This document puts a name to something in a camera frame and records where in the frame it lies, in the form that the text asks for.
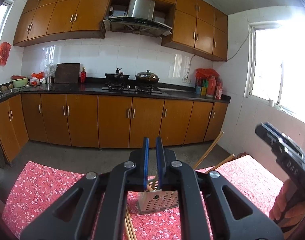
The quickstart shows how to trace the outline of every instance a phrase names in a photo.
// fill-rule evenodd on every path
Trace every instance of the hanging red bag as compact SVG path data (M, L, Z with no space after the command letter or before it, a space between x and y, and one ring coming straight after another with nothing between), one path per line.
M4 66L7 63L11 45L8 42L0 44L0 66Z

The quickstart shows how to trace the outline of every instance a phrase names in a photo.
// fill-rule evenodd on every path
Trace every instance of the human hand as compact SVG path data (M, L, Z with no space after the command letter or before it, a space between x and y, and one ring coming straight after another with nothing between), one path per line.
M286 201L286 192L289 188L290 179L286 180L280 189L278 196L275 199L273 208L269 212L269 218L272 220L279 220L282 212L285 210L287 201ZM283 227L290 227L296 225L301 221L305 215L305 201L298 203L296 206L292 207L285 214L285 218L290 220L283 225Z

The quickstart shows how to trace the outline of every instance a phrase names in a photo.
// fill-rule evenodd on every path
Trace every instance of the floor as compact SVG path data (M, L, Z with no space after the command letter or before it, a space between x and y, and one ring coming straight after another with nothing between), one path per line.
M199 143L168 148L175 151L178 160L193 166L210 145L211 143ZM97 148L67 147L29 141L12 161L11 166L0 168L0 199L4 203L6 202L16 179L28 161L64 171L104 173L111 171L117 164L128 160L130 152L131 149L99 150ZM198 167L214 166L227 158L228 155L224 149L216 145ZM156 171L156 152L155 149L151 149L148 175L153 176Z

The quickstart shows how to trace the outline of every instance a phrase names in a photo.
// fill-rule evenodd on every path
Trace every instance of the window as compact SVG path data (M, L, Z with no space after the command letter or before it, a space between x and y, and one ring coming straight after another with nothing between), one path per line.
M250 26L248 95L305 122L305 21Z

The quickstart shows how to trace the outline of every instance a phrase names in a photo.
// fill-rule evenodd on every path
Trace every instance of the cutting board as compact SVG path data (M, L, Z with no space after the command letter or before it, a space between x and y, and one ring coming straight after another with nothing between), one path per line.
M80 63L59 63L54 75L55 83L78 83Z

